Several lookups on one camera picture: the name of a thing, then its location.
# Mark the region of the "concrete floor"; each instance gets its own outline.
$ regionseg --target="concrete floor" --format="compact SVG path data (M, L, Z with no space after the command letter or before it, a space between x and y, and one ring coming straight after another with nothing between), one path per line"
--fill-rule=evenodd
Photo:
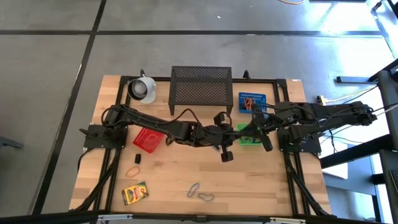
M100 0L0 1L0 29L90 30L99 5ZM377 30L369 10L366 3L352 2L108 0L99 29ZM7 205L0 207L0 217L29 213L87 40L87 35L0 35L0 136L25 142L21 150L0 151L0 202ZM249 70L256 78L301 79L307 101L314 101L317 95L333 99L369 88L336 85L335 77L370 76L392 60L386 41L377 36L97 36L44 213L68 210L84 141L78 129L91 121L103 75L138 75L142 68L149 76L169 76L172 65L230 66L234 77ZM332 209L345 217L338 206Z

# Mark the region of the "blue tray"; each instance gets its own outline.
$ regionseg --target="blue tray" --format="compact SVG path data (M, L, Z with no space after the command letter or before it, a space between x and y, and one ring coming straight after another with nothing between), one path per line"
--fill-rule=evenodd
M258 93L239 93L239 112L240 113L251 113L251 110L247 110L244 106L244 99L250 98L254 100L257 104L261 105L260 108L262 111L267 111L267 100L265 94Z

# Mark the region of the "green container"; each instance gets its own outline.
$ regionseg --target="green container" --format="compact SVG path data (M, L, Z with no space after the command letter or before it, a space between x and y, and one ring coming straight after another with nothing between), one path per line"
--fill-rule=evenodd
M246 127L248 124L238 124L236 126L236 129L238 131L242 130L244 127ZM239 145L240 146L258 146L261 145L261 140L257 138L252 138L252 137L246 137L243 136L239 139Z

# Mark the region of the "red plastic container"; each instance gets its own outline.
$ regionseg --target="red plastic container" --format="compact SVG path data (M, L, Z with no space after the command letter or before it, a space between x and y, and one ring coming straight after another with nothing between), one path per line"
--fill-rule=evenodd
M132 143L148 153L153 153L162 140L163 135L162 133L142 128Z

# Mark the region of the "wooden table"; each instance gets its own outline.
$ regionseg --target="wooden table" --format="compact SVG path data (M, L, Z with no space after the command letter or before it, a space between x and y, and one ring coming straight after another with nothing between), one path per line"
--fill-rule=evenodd
M96 103L93 120L101 124L102 112L114 104L118 92L120 76L104 76ZM290 101L305 101L300 80L287 80ZM132 100L130 107L162 119L170 120L178 116L186 106L176 106L175 116L170 115L169 82L157 82L157 98L143 105ZM231 116L233 126L248 123L250 114L238 112L238 93L240 91L263 93L267 103L275 104L271 84L234 83L235 106ZM225 107L190 106L203 125L213 124L213 117ZM182 120L193 120L187 113ZM129 126L126 147L122 150L117 181L114 189L112 212L132 213L176 213L208 215L280 215L292 214L287 176L283 154L279 151L276 132L269 137L274 150L266 152L262 146L239 146L235 141L229 150L234 160L221 162L219 152L212 147L194 148L173 143L170 146L162 141L156 151L148 154L132 144L141 130ZM141 172L133 179L125 173L134 166L137 153L142 155L139 167ZM70 208L79 206L93 190L100 176L104 149L94 149L81 161ZM331 212L319 160L312 154L301 153L305 183L317 202L327 212ZM131 205L124 205L121 191L131 185L145 181L149 197ZM197 192L211 193L215 199L204 202L197 197L188 198L187 192L194 183L200 183ZM303 213L300 191L296 186L298 209ZM108 184L104 186L100 208L104 208Z

